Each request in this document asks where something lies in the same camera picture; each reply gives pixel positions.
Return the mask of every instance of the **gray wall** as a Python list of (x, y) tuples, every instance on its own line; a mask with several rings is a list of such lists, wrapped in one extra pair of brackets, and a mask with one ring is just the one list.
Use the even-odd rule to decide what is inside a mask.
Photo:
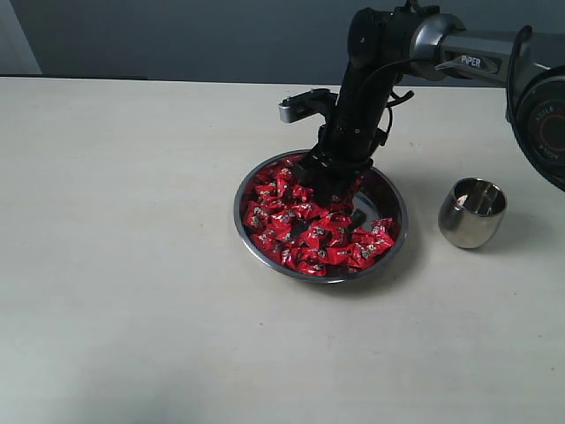
[[(46, 74), (323, 85), (341, 81), (353, 14), (392, 10), (403, 0), (11, 2)], [(555, 35), (565, 33), (562, 0), (420, 3), (439, 4), (469, 29), (515, 32), (531, 24), (545, 33), (534, 45), (540, 61), (565, 64), (565, 37)]]

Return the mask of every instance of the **cup rim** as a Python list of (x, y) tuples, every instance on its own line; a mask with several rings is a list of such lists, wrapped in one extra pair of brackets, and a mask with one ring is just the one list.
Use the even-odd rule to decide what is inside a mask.
[[(500, 211), (496, 212), (495, 214), (480, 214), (479, 212), (476, 212), (476, 211), (474, 211), (474, 210), (472, 210), (472, 209), (466, 208), (466, 207), (464, 206), (464, 204), (460, 205), (460, 204), (457, 202), (456, 189), (457, 189), (457, 187), (460, 186), (462, 183), (466, 183), (467, 181), (483, 182), (483, 183), (487, 183), (487, 184), (489, 184), (490, 186), (494, 187), (494, 188), (496, 189), (497, 193), (502, 196), (502, 199), (504, 200), (504, 207), (503, 207)], [(455, 204), (456, 204), (455, 207), (456, 207), (456, 209), (458, 209), (458, 210), (464, 210), (464, 211), (469, 212), (470, 214), (475, 215), (475, 216), (481, 216), (481, 217), (498, 216), (498, 215), (503, 214), (504, 212), (506, 212), (506, 208), (508, 207), (508, 204), (509, 204), (508, 198), (506, 197), (506, 194), (504, 193), (504, 191), (503, 191), (499, 186), (497, 186), (495, 183), (493, 183), (492, 181), (489, 181), (489, 180), (483, 179), (483, 178), (477, 178), (477, 177), (461, 178), (461, 179), (459, 179), (458, 181), (456, 181), (455, 184), (453, 184), (453, 186), (451, 187), (451, 191), (449, 192), (449, 194), (450, 194), (452, 200), (455, 201)]]

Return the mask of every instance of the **table surface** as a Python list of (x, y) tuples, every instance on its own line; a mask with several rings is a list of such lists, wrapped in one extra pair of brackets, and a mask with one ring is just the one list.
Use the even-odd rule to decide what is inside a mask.
[[(309, 148), (309, 87), (0, 79), (0, 422), (532, 423), (565, 417), (565, 195), (503, 91), (417, 88), (377, 166), (411, 232), (375, 278), (293, 281), (244, 248), (237, 186)], [(480, 252), (436, 214), (459, 178), (508, 213)]]

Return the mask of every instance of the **stainless steel bowl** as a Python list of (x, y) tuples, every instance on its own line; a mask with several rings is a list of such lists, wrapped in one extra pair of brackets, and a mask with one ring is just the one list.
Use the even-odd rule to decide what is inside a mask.
[(401, 194), (398, 192), (392, 182), (376, 168), (371, 168), (363, 175), (363, 184), (355, 195), (353, 203), (356, 208), (361, 209), (367, 214), (367, 220), (364, 225), (364, 228), (366, 228), (367, 230), (371, 230), (372, 220), (386, 217), (393, 217), (396, 222), (396, 227), (393, 231), (391, 231), (392, 233), (390, 234), (395, 241), (395, 245), (388, 249), (387, 252), (379, 256), (379, 259), (375, 262), (374, 265), (372, 265), (371, 268), (364, 269), (362, 271), (359, 271), (358, 273), (344, 274), (340, 276), (306, 276), (304, 274), (300, 274), (299, 272), (293, 271), (292, 269), (288, 269), (274, 261), (271, 261), (251, 241), (249, 233), (244, 227), (243, 219), (247, 202), (253, 196), (252, 178), (255, 176), (255, 174), (257, 174), (257, 172), (271, 163), (275, 163), (287, 157), (296, 160), (307, 152), (307, 150), (296, 150), (267, 159), (265, 162), (261, 163), (254, 170), (252, 170), (247, 175), (247, 177), (245, 177), (237, 190), (233, 205), (233, 216), (239, 236), (244, 241), (245, 245), (251, 251), (251, 253), (265, 265), (284, 274), (285, 276), (291, 276), (293, 278), (310, 283), (342, 283), (344, 281), (351, 281), (354, 279), (362, 278), (364, 276), (368, 276), (380, 269), (383, 269), (395, 257), (395, 255), (404, 245), (404, 241), (406, 240), (406, 236), (408, 235), (408, 213), (406, 211), (406, 206)]

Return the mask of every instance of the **bowl rim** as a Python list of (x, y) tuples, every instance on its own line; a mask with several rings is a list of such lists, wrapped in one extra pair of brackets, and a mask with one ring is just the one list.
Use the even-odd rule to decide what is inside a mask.
[(372, 265), (372, 267), (367, 268), (367, 269), (363, 269), (362, 271), (359, 271), (355, 274), (347, 274), (347, 275), (343, 275), (343, 276), (307, 276), (305, 274), (300, 274), (297, 271), (293, 271), (292, 269), (288, 269), (288, 268), (284, 267), (283, 265), (276, 263), (275, 261), (270, 260), (268, 257), (266, 257), (261, 252), (261, 250), (259, 250), (258, 247), (256, 247), (253, 244), (251, 239), (247, 236), (247, 232), (245, 231), (243, 220), (241, 219), (241, 215), (240, 215), (240, 204), (241, 204), (241, 199), (243, 197), (245, 188), (250, 183), (253, 176), (259, 170), (261, 170), (262, 168), (264, 168), (265, 166), (269, 165), (272, 162), (283, 159), (284, 157), (288, 157), (288, 156), (292, 156), (292, 155), (306, 154), (308, 152), (309, 152), (308, 149), (299, 149), (299, 150), (291, 150), (290, 152), (275, 155), (275, 156), (263, 161), (259, 165), (257, 165), (255, 168), (253, 168), (247, 174), (247, 176), (245, 176), (244, 180), (241, 182), (241, 184), (239, 185), (239, 188), (237, 189), (236, 196), (235, 196), (235, 199), (234, 199), (234, 204), (233, 204), (234, 223), (235, 223), (236, 228), (237, 228), (237, 233), (239, 234), (239, 237), (244, 242), (244, 245), (247, 247), (247, 249), (249, 249), (249, 251), (257, 259), (259, 259), (261, 262), (263, 262), (265, 265), (267, 265), (271, 269), (274, 269), (274, 270), (284, 274), (285, 276), (289, 276), (291, 278), (296, 278), (298, 280), (306, 281), (306, 282), (309, 282), (309, 283), (315, 283), (315, 284), (343, 283), (345, 281), (352, 281), (352, 280), (357, 280), (359, 278), (363, 278), (364, 276), (368, 276), (368, 275), (372, 274), (373, 272), (376, 272), (380, 269), (383, 269), (396, 256), (396, 254), (400, 251), (400, 249), (404, 246), (406, 238), (408, 237), (409, 222), (408, 222), (408, 210), (406, 208), (406, 204), (404, 203), (403, 196), (400, 194), (400, 192), (398, 191), (396, 186), (392, 183), (392, 181), (390, 179), (388, 179), (388, 177), (386, 175), (384, 175), (381, 171), (379, 171), (375, 167), (372, 167), (371, 171), (377, 173), (388, 184), (388, 186), (392, 189), (393, 193), (395, 194), (396, 199), (398, 200), (398, 204), (400, 206), (400, 214), (401, 214), (401, 217), (402, 217), (402, 223), (401, 223), (400, 231), (398, 232), (398, 238), (395, 241), (395, 245), (392, 246), (381, 257), (381, 259), (377, 263)]

